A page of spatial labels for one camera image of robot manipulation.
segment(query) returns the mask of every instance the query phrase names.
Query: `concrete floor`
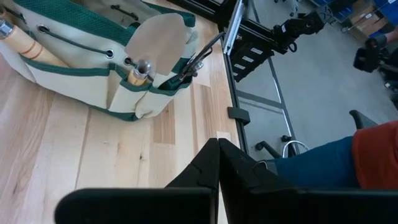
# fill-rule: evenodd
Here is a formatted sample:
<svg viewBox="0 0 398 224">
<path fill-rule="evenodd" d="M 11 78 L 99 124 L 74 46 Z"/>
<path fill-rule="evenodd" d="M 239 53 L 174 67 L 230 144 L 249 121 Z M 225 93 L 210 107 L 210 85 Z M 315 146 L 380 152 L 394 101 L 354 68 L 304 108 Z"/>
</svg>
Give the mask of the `concrete floor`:
<svg viewBox="0 0 398 224">
<path fill-rule="evenodd" d="M 282 24 L 290 18 L 290 2 L 254 0 L 260 23 L 266 27 Z M 311 5 L 301 2 L 299 12 Z M 249 18 L 255 21 L 252 11 Z M 303 35 L 296 41 L 298 51 L 272 57 L 296 138 L 310 148 L 353 135 L 355 125 L 349 110 L 356 109 L 377 123 L 398 119 L 398 111 L 389 99 L 380 75 L 356 70 L 352 64 L 361 44 L 341 26 L 326 25 L 316 35 Z M 236 88 L 260 98 L 279 101 L 268 62 L 256 68 Z M 254 145 L 266 140 L 281 151 L 279 136 L 288 134 L 280 109 L 260 101 L 239 98 L 248 110 L 251 123 L 245 127 L 249 154 L 256 160 L 270 155 L 255 151 Z"/>
</svg>

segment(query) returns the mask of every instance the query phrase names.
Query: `wooden tabletop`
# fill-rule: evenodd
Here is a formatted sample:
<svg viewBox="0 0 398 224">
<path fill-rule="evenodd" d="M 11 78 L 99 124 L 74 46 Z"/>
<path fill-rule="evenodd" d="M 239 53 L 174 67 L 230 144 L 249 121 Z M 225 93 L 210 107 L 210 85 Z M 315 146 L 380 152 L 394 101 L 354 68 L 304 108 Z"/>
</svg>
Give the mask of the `wooden tabletop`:
<svg viewBox="0 0 398 224">
<path fill-rule="evenodd" d="M 196 29 L 199 49 L 218 33 L 199 16 Z M 129 123 L 26 80 L 0 56 L 0 223 L 53 223 L 76 189 L 164 187 L 209 138 L 239 146 L 219 42 L 204 64 L 160 115 Z"/>
</svg>

